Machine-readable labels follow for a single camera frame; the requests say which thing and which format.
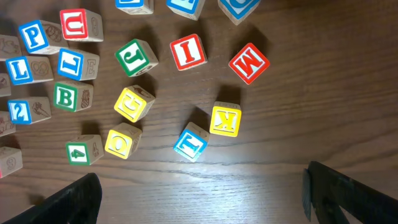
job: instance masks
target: red letter i block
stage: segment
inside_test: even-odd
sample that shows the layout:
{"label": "red letter i block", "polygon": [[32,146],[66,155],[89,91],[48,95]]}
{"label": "red letter i block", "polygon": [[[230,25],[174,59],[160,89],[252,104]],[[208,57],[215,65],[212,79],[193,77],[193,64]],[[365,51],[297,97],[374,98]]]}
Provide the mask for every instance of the red letter i block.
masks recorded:
{"label": "red letter i block", "polygon": [[248,43],[229,66],[246,84],[252,83],[270,65],[268,59],[252,43]]}
{"label": "red letter i block", "polygon": [[104,41],[102,17],[86,9],[60,11],[63,38],[73,41]]}
{"label": "red letter i block", "polygon": [[173,41],[170,44],[173,58],[180,71],[207,63],[201,40],[196,34]]}

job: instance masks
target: dark wood surface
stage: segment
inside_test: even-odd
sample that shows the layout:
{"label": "dark wood surface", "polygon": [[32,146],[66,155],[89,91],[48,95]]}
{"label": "dark wood surface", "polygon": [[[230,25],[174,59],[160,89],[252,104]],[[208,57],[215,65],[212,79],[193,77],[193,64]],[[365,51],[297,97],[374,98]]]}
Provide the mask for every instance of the dark wood surface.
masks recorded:
{"label": "dark wood surface", "polygon": [[[301,172],[310,161],[398,198],[398,1],[266,0],[235,26],[216,0],[206,1],[199,21],[174,14],[163,0],[151,16],[130,16],[112,0],[3,0],[0,33],[35,19],[59,23],[59,11],[74,7],[104,22],[104,42],[70,42],[101,57],[89,82],[93,106],[78,113],[52,106],[50,120],[0,138],[0,146],[21,148],[24,160],[0,180],[0,222],[88,172],[103,186],[98,223],[307,223]],[[192,33],[209,62],[179,72],[169,43]],[[147,41],[160,64],[128,78],[114,53],[134,38]],[[228,67],[248,42],[271,61],[249,86]],[[56,71],[58,55],[49,58]],[[113,105],[132,84],[157,97],[134,124],[144,132],[139,150],[128,160],[106,153],[90,167],[70,166],[65,143],[80,134],[105,142],[126,121]],[[8,99],[52,101],[53,86],[13,86],[0,110]],[[208,128],[216,99],[240,103],[239,136],[211,135],[198,162],[187,162],[172,146],[187,122]]]}

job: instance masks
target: wooden block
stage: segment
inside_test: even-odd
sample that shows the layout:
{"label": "wooden block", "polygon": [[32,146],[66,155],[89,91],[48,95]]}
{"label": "wooden block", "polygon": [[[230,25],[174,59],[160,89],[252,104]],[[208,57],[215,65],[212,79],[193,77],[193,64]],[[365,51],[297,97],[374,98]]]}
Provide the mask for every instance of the wooden block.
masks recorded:
{"label": "wooden block", "polygon": [[22,56],[18,37],[0,35],[0,61]]}
{"label": "wooden block", "polygon": [[138,39],[123,46],[115,56],[128,77],[142,75],[159,64],[149,44]]}
{"label": "wooden block", "polygon": [[116,0],[116,7],[130,15],[154,13],[155,0]]}
{"label": "wooden block", "polygon": [[68,48],[60,24],[36,20],[20,26],[19,32],[30,54],[51,55]]}
{"label": "wooden block", "polygon": [[175,143],[174,150],[191,162],[195,162],[207,147],[209,137],[207,131],[189,122]]}
{"label": "wooden block", "polygon": [[216,101],[211,115],[210,133],[236,137],[241,124],[241,107],[234,103]]}
{"label": "wooden block", "polygon": [[77,112],[91,107],[94,87],[77,81],[56,82],[54,106],[59,109]]}
{"label": "wooden block", "polygon": [[6,73],[0,73],[0,97],[3,96],[11,96],[11,82]]}
{"label": "wooden block", "polygon": [[137,150],[141,134],[140,129],[121,123],[109,131],[105,151],[127,159]]}
{"label": "wooden block", "polygon": [[62,34],[65,40],[102,42],[104,30],[102,17],[87,9],[60,11]]}
{"label": "wooden block", "polygon": [[232,60],[229,67],[246,83],[252,83],[270,63],[259,49],[252,43],[248,43]]}
{"label": "wooden block", "polygon": [[166,5],[176,14],[193,19],[199,19],[205,0],[167,0]]}
{"label": "wooden block", "polygon": [[114,109],[129,121],[135,123],[143,118],[155,103],[156,98],[139,85],[124,88]]}
{"label": "wooden block", "polygon": [[0,137],[12,134],[15,131],[16,127],[11,122],[10,114],[7,111],[0,111]]}
{"label": "wooden block", "polygon": [[47,57],[21,56],[6,60],[12,84],[24,85],[54,80]]}
{"label": "wooden block", "polygon": [[205,50],[199,36],[196,34],[173,41],[170,44],[170,48],[179,71],[207,63]]}
{"label": "wooden block", "polygon": [[11,121],[14,124],[33,124],[51,118],[48,97],[28,97],[8,101]]}
{"label": "wooden block", "polygon": [[218,5],[235,25],[239,25],[258,7],[260,1],[218,0]]}
{"label": "wooden block", "polygon": [[82,50],[61,49],[58,74],[77,81],[93,80],[98,74],[100,56]]}
{"label": "wooden block", "polygon": [[0,147],[0,178],[22,168],[22,152],[20,149]]}
{"label": "wooden block", "polygon": [[90,166],[104,156],[101,136],[97,134],[82,135],[67,142],[69,164]]}

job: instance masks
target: yellow block face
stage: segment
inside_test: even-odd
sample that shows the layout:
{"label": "yellow block face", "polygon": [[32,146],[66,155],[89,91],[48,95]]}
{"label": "yellow block face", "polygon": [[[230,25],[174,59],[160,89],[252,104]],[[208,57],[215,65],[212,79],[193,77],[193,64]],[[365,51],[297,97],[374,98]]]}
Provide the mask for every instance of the yellow block face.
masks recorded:
{"label": "yellow block face", "polygon": [[229,137],[238,136],[241,117],[242,111],[240,110],[222,106],[213,107],[210,133]]}
{"label": "yellow block face", "polygon": [[125,88],[114,105],[114,109],[129,121],[136,122],[146,105],[147,102],[145,100]]}
{"label": "yellow block face", "polygon": [[105,151],[122,159],[127,159],[131,150],[132,139],[115,130],[111,130],[105,144]]}

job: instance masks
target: green block face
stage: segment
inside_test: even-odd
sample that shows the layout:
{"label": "green block face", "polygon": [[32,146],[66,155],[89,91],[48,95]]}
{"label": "green block face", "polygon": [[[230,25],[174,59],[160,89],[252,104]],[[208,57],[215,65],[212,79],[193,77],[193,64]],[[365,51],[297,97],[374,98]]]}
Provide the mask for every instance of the green block face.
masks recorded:
{"label": "green block face", "polygon": [[88,155],[86,143],[68,142],[67,154],[69,164],[73,166],[89,166],[90,156]]}
{"label": "green block face", "polygon": [[132,77],[149,64],[149,59],[139,42],[134,39],[115,53],[128,77]]}
{"label": "green block face", "polygon": [[63,110],[75,112],[78,90],[75,87],[55,83],[54,106]]}

